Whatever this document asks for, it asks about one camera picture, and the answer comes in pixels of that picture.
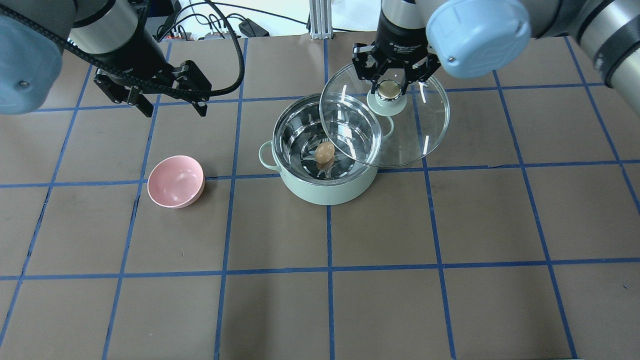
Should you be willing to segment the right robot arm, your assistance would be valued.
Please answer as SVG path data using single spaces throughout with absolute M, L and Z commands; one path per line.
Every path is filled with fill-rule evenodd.
M 389 69 L 400 95 L 442 68 L 478 78 L 516 59 L 530 39 L 570 36 L 606 87 L 639 111 L 637 0 L 383 0 L 375 41 L 355 43 L 352 64 L 375 93 Z

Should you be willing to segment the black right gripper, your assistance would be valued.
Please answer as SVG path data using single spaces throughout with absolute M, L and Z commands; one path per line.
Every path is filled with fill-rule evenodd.
M 389 69 L 402 69 L 401 96 L 411 84 L 427 80 L 441 68 L 438 56 L 428 50 L 425 30 L 378 30 L 373 43 L 353 44 L 352 64 L 371 94 Z

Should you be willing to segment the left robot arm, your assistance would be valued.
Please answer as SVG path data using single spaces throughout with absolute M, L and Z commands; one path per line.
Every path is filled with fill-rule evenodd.
M 1 113 L 38 110 L 59 77 L 64 52 L 96 68 L 94 84 L 115 104 L 151 117 L 146 94 L 164 94 L 207 113 L 211 84 L 196 64 L 174 67 L 146 29 L 133 0 L 3 0 Z

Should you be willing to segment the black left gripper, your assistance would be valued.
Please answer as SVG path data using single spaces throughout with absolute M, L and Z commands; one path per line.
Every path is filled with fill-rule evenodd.
M 164 94 L 190 103 L 201 117 L 207 114 L 211 83 L 192 60 L 185 60 L 179 66 L 153 60 L 138 69 L 117 68 L 105 57 L 96 57 L 96 61 L 107 68 L 98 68 L 93 82 L 114 104 L 128 104 L 151 118 L 154 106 L 145 95 Z

